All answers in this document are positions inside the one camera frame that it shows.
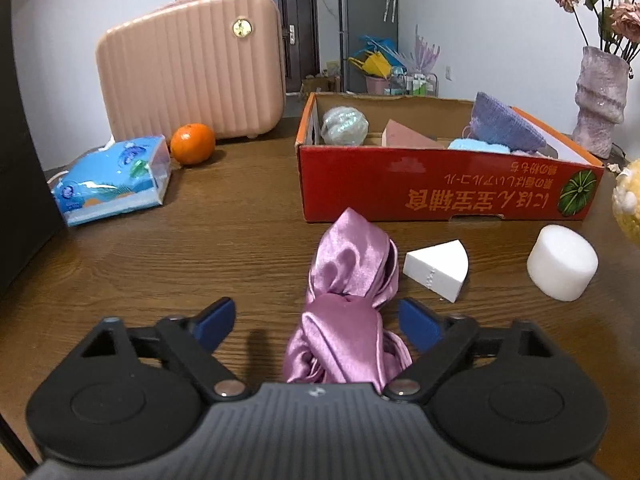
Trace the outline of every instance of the triangular sponge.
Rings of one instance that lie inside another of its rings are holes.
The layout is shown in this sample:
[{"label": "triangular sponge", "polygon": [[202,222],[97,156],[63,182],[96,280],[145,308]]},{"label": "triangular sponge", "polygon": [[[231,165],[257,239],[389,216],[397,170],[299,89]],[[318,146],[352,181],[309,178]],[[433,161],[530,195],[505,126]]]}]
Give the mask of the triangular sponge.
[{"label": "triangular sponge", "polygon": [[382,132],[382,146],[387,148],[415,148],[417,150],[443,150],[444,146],[423,134],[391,119]]},{"label": "triangular sponge", "polygon": [[402,272],[453,303],[468,270],[465,248],[460,240],[454,240],[407,253]]}]

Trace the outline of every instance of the yellow bag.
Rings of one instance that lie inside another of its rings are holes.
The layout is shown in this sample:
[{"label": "yellow bag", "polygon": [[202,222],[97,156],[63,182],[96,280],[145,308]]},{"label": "yellow bag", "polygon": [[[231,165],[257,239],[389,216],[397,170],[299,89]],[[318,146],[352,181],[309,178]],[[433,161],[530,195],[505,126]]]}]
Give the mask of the yellow bag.
[{"label": "yellow bag", "polygon": [[361,69],[363,72],[376,77],[389,77],[391,74],[391,65],[381,52],[368,52],[369,57],[361,61],[355,57],[350,57],[349,61]]}]

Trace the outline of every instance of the white cylindrical sponge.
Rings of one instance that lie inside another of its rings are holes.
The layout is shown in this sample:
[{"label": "white cylindrical sponge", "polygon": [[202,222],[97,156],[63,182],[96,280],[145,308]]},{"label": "white cylindrical sponge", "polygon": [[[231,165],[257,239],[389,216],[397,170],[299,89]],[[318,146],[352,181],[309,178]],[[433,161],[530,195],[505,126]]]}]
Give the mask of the white cylindrical sponge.
[{"label": "white cylindrical sponge", "polygon": [[527,260],[529,277],[559,301],[580,298],[598,269],[598,255],[578,233],[559,225],[540,230]]}]

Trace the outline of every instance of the pink satin scarf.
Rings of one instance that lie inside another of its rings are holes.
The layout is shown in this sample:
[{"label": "pink satin scarf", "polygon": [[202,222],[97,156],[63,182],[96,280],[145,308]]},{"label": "pink satin scarf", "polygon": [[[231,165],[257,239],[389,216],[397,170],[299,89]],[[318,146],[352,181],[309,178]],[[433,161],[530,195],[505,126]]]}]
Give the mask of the pink satin scarf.
[{"label": "pink satin scarf", "polygon": [[306,307],[289,339],[287,383],[385,385],[411,364],[404,342],[378,309],[398,291],[398,248],[347,209],[322,236],[309,270]]}]

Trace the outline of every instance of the orange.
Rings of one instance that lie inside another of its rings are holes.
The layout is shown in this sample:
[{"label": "orange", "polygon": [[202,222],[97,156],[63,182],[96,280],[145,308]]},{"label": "orange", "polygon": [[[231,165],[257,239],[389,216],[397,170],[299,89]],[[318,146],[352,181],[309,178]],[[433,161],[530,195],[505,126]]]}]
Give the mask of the orange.
[{"label": "orange", "polygon": [[181,164],[200,164],[216,149],[216,134],[206,124],[186,124],[175,131],[170,147],[171,154]]}]

